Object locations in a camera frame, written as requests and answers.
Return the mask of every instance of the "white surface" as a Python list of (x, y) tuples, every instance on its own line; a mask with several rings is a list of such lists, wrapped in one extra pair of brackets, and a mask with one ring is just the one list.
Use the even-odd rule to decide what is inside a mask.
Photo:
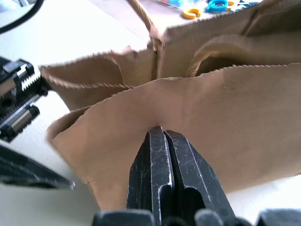
[[(0, 26), (25, 10), (28, 8), (0, 14)], [(121, 50), (126, 45), (142, 47), (145, 43), (85, 0), (47, 0), (32, 20), (0, 35), (0, 56), (40, 65)], [(41, 115), (11, 144), (1, 144), (74, 180), (76, 188), (43, 191), (0, 186), (0, 225), (89, 226), (98, 210), (92, 195), (44, 138), (51, 122), (68, 109), (53, 92), (36, 105)], [(301, 208), (300, 187), (301, 176), (297, 176), (231, 193), (228, 198), (238, 216), (254, 222), (258, 211), (265, 208)]]
[(12, 0), (0, 0), (0, 13), (20, 8), (20, 6)]

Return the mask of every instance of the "paper bag handle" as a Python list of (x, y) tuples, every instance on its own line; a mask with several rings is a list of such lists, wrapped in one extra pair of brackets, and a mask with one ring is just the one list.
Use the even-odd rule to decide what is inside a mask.
[(133, 10), (136, 12), (136, 14), (144, 22), (147, 30), (150, 32), (151, 28), (154, 27), (154, 23), (152, 22), (151, 17), (146, 11), (146, 9), (144, 8), (144, 6), (139, 2), (139, 0), (127, 0), (127, 1), (131, 5)]
[[(248, 22), (248, 24), (242, 31), (241, 35), (248, 35), (249, 32), (251, 31), (251, 29), (253, 28), (253, 26), (257, 23), (260, 15), (265, 10), (276, 5), (280, 1), (282, 1), (282, 0), (264, 0), (263, 2), (261, 2), (258, 9), (254, 12), (250, 21)], [(209, 57), (209, 55), (205, 56), (204, 53), (201, 52), (201, 49), (202, 49), (202, 47), (200, 47), (196, 51), (195, 55), (193, 56), (189, 66), (188, 66), (188, 70), (186, 71), (186, 77), (188, 77), (188, 78), (195, 77), (198, 72), (198, 68), (199, 68), (199, 65), (201, 64), (201, 62), (205, 58)]]
[(144, 25), (146, 26), (148, 32), (150, 33), (150, 40), (153, 43), (155, 51), (162, 45), (161, 38), (158, 34), (158, 29), (154, 25), (153, 21), (149, 13), (146, 11), (144, 6), (139, 2), (139, 0), (127, 0), (136, 14), (140, 17), (143, 21)]

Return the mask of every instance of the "black metal part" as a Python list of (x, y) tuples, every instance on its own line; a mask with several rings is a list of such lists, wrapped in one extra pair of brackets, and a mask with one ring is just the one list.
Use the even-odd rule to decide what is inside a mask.
[(148, 210), (98, 212), (94, 226), (154, 226), (154, 216)]
[(156, 225), (174, 217), (194, 226), (199, 209), (235, 218), (210, 165), (182, 134), (160, 127), (147, 133), (131, 167), (127, 208), (152, 211)]
[(266, 210), (259, 217), (257, 226), (300, 226), (301, 209), (299, 210)]
[[(180, 133), (151, 129), (130, 169), (127, 210), (93, 226), (251, 226), (235, 217), (211, 166)], [(267, 210), (257, 226), (301, 225), (301, 210)]]
[(11, 142), (39, 115), (33, 104), (50, 88), (43, 78), (22, 87), (22, 82), (34, 75), (34, 68), (27, 61), (0, 57), (0, 67), (0, 139)]
[(149, 210), (160, 225), (174, 215), (173, 177), (167, 140), (161, 129), (154, 128), (131, 167), (127, 209)]
[(1, 145), (0, 183), (38, 188), (74, 188), (74, 182)]

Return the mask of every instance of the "black cable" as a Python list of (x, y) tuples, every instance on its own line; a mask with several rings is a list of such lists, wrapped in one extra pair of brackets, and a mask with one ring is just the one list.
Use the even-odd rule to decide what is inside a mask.
[(27, 20), (29, 20), (33, 15), (35, 15), (38, 10), (41, 8), (44, 0), (37, 0), (34, 6), (29, 10), (24, 16), (21, 18), (15, 20), (14, 22), (0, 28), (0, 34), (7, 32), (11, 29), (14, 29), (15, 27), (18, 27), (19, 25), (23, 24)]

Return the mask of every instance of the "blue plastic toy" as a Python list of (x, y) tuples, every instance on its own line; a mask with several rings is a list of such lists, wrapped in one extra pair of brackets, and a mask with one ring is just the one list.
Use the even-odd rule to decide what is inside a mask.
[(223, 12), (228, 7), (227, 0), (210, 0), (206, 12)]
[(175, 7), (181, 7), (184, 4), (184, 0), (168, 0), (168, 4)]

